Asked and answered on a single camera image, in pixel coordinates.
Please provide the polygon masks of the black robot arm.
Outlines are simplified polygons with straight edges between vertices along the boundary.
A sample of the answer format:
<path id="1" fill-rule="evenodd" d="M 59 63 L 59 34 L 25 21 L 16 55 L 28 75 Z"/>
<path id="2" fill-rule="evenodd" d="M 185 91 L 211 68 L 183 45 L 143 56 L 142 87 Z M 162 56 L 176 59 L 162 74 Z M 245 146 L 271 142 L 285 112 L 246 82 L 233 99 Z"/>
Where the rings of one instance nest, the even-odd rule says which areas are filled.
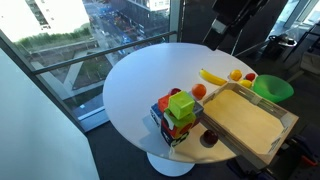
<path id="1" fill-rule="evenodd" d="M 237 36 L 246 23 L 255 16 L 269 0 L 216 0 L 212 10 L 214 18 L 203 44 L 216 50 L 227 35 Z"/>

